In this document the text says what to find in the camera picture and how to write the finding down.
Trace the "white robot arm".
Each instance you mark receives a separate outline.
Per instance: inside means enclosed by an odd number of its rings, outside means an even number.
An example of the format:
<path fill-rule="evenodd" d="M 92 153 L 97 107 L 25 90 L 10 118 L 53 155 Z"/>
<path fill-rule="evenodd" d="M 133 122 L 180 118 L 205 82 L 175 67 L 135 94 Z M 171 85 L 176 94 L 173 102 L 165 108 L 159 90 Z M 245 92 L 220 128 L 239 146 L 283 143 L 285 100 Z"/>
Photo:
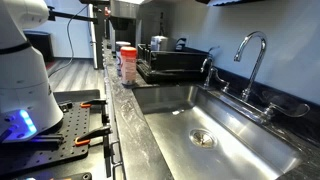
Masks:
<path fill-rule="evenodd" d="M 44 0 L 0 0 L 0 143 L 32 139 L 63 118 L 42 53 L 24 34 L 49 17 Z"/>

